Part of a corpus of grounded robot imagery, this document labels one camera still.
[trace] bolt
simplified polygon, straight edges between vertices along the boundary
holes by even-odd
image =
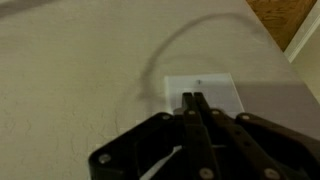
[[[242,119],[244,119],[244,120],[249,120],[250,117],[249,117],[248,115],[242,115]]]
[[[213,114],[213,115],[218,115],[218,114],[220,114],[220,112],[217,111],[217,110],[213,110],[213,111],[212,111],[212,114]]]
[[[162,119],[163,119],[163,120],[168,120],[168,119],[170,119],[170,116],[169,116],[169,115],[163,115],[163,116],[162,116]]]
[[[189,111],[189,114],[190,115],[194,115],[194,114],[196,114],[196,112],[195,111]]]
[[[101,164],[105,164],[111,160],[111,156],[109,154],[102,154],[99,156],[99,162]]]
[[[281,178],[280,174],[271,168],[265,169],[264,174],[268,179],[271,179],[271,180],[279,180]]]
[[[212,170],[209,168],[206,168],[206,167],[201,168],[199,171],[199,174],[200,174],[200,177],[205,180],[207,180],[207,179],[209,180],[209,179],[214,178],[214,174],[213,174]]]

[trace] screw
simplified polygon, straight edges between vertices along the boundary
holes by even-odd
[[[194,115],[194,114],[196,114],[196,112],[195,111],[189,111],[189,114],[190,115]]]
[[[250,117],[249,117],[248,115],[242,115],[242,119],[244,119],[244,120],[249,120]]]
[[[207,180],[207,179],[213,179],[214,178],[214,174],[213,174],[212,170],[209,169],[209,168],[206,168],[206,167],[201,168],[200,171],[199,171],[199,174],[200,174],[200,177],[202,179],[206,179]]]
[[[101,164],[105,164],[111,160],[111,156],[109,154],[102,154],[99,156],[99,162]]]
[[[271,168],[265,169],[264,174],[268,179],[271,179],[271,180],[279,180],[281,178],[280,174]]]
[[[213,111],[212,111],[212,114],[213,114],[213,115],[218,115],[218,114],[220,114],[220,112],[217,111],[217,110],[213,110]]]
[[[170,116],[169,116],[169,115],[163,115],[163,116],[162,116],[162,119],[163,119],[163,120],[168,120],[168,119],[170,119]]]

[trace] wall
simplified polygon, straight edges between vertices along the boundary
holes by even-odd
[[[292,65],[320,102],[320,27],[301,49]]]

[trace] wood panel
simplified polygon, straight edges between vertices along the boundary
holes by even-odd
[[[247,0],[284,51],[317,0]]]

